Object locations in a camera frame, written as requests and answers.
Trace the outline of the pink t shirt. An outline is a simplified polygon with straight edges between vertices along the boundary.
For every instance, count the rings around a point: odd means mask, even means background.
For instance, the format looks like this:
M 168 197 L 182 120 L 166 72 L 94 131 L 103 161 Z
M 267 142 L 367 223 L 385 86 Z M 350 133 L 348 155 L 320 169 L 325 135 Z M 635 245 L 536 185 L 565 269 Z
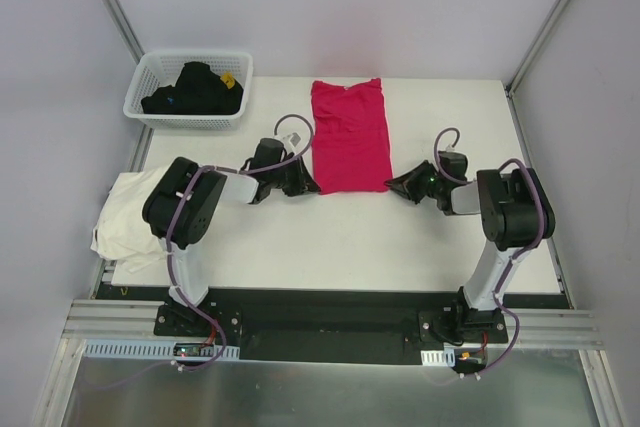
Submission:
M 391 146 L 381 80 L 352 86 L 316 80 L 311 106 L 312 169 L 321 193 L 387 191 Z

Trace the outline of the white t shirt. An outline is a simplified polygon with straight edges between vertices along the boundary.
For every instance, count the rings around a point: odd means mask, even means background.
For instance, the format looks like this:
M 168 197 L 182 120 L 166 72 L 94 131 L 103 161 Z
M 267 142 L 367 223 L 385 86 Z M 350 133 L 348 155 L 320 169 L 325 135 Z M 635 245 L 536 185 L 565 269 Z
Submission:
M 142 210 L 167 170 L 165 165 L 118 175 L 93 228 L 91 250 L 100 258 L 131 273 L 164 259 L 164 248 L 143 220 Z

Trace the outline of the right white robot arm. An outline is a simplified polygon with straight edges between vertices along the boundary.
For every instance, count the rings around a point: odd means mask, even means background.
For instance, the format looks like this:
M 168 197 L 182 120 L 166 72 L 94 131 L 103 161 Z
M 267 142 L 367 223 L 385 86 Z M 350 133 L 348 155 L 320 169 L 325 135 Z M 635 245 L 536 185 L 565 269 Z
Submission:
M 433 163 L 389 179 L 385 186 L 415 204 L 429 198 L 447 216 L 477 215 L 485 244 L 469 280 L 459 288 L 449 309 L 427 321 L 434 339 L 460 346 L 484 339 L 504 322 L 504 293 L 519 264 L 554 233 L 555 214 L 539 178 L 517 159 L 467 178 L 468 159 L 438 150 Z

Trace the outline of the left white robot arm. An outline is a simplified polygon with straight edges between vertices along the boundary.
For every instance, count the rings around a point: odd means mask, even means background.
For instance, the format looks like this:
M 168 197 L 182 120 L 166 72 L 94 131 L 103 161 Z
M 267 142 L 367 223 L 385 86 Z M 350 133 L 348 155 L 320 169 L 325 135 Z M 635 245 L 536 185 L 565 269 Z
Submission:
M 167 259 L 170 298 L 182 305 L 176 322 L 188 335 L 204 334 L 210 310 L 201 305 L 208 294 L 197 244 L 207 233 L 218 204 L 257 205 L 273 190 L 288 197 L 318 194 L 319 185 L 308 171 L 300 136 L 263 138 L 240 170 L 200 166 L 176 158 L 152 190 L 142 219 L 162 241 Z

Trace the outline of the black t shirt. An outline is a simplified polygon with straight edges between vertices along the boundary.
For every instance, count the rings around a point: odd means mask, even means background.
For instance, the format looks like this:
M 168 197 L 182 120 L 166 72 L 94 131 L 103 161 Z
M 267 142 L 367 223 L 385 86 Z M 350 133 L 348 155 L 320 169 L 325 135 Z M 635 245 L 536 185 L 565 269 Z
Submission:
M 174 85 L 159 87 L 141 100 L 151 115 L 226 116 L 239 112 L 243 86 L 230 72 L 221 76 L 202 62 L 186 63 Z

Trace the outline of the white plastic laundry basket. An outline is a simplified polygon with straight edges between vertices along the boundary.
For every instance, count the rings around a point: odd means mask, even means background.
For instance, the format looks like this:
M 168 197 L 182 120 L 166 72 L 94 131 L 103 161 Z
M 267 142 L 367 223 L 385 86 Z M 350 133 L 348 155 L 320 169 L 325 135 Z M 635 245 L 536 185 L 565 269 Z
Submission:
M 158 88 L 174 85 L 183 66 L 202 62 L 217 75 L 230 73 L 243 88 L 236 113 L 225 115 L 146 114 L 142 99 Z M 246 52 L 204 48 L 161 49 L 142 56 L 125 96 L 123 113 L 153 129 L 231 131 L 240 126 L 248 105 L 254 72 L 253 57 Z

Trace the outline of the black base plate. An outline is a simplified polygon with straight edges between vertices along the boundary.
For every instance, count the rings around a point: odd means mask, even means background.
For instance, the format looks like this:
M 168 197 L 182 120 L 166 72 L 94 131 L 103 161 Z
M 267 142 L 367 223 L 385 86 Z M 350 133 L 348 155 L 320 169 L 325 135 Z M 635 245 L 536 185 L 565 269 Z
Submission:
M 502 312 L 466 307 L 453 292 L 213 288 L 193 312 L 171 299 L 158 308 L 157 336 L 208 336 L 216 320 L 243 360 L 416 365 L 451 341 L 508 342 Z

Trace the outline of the right aluminium frame post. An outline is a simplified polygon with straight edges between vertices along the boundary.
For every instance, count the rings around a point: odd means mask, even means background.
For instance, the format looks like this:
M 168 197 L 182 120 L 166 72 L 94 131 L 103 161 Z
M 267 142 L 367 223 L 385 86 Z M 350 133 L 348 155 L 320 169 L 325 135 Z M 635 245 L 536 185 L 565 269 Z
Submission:
M 535 61 L 542 53 L 545 45 L 550 41 L 554 30 L 561 21 L 564 13 L 573 0 L 555 0 L 543 23 L 538 29 L 531 45 L 527 49 L 522 61 L 516 68 L 511 80 L 505 86 L 506 96 L 512 98 Z

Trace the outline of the aluminium frame post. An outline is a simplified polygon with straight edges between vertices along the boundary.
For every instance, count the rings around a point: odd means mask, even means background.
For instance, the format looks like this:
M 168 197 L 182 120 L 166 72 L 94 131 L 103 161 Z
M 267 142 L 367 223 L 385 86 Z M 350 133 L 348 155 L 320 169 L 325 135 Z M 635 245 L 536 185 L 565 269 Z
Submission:
M 550 41 L 554 30 L 561 21 L 564 13 L 573 0 L 555 0 L 543 23 L 538 29 L 531 45 L 527 49 L 522 61 L 516 68 L 511 80 L 505 86 L 506 96 L 512 98 L 535 61 L 542 53 L 545 45 Z
M 120 0 L 102 0 L 109 16 L 120 34 L 124 44 L 136 63 L 139 63 L 145 51 L 136 35 Z

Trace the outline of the left aluminium frame post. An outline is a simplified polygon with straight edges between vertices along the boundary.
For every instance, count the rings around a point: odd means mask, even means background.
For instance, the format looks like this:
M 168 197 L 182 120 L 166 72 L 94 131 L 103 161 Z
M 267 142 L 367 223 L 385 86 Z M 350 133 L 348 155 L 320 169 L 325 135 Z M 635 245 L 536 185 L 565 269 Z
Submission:
M 102 0 L 109 16 L 120 34 L 124 44 L 136 63 L 139 63 L 145 51 L 136 35 L 120 0 Z

